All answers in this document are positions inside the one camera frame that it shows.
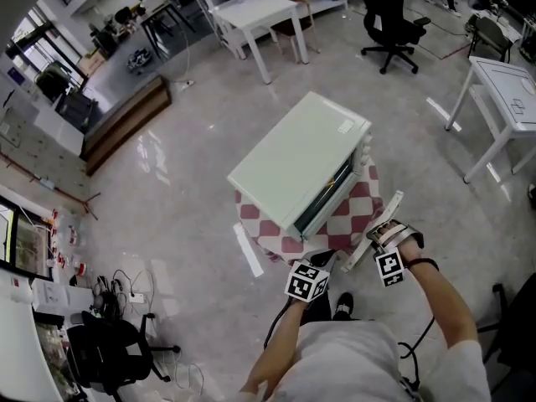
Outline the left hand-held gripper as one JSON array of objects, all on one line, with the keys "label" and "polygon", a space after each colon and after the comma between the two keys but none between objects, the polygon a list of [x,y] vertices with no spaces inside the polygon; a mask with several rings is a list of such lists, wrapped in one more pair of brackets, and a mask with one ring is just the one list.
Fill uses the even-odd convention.
[{"label": "left hand-held gripper", "polygon": [[332,268],[338,260],[335,250],[312,250],[295,260],[287,277],[284,293],[288,304],[309,304],[327,290]]}]

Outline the person's right hand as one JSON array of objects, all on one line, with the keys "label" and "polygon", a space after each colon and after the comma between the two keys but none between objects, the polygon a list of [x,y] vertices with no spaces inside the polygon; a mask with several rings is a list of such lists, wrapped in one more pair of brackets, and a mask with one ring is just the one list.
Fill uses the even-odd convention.
[{"label": "person's right hand", "polygon": [[409,264],[423,256],[423,250],[418,246],[414,238],[407,238],[398,245],[398,250],[402,261]]}]

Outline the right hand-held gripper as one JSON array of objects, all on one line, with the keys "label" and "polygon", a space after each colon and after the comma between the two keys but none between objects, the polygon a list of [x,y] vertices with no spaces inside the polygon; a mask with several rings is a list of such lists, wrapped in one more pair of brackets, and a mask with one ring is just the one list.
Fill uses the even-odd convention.
[{"label": "right hand-held gripper", "polygon": [[402,224],[398,220],[386,220],[374,226],[367,236],[375,250],[374,260],[385,287],[404,279],[405,264],[400,257],[398,245],[411,237],[421,249],[424,248],[423,234],[411,225]]}]

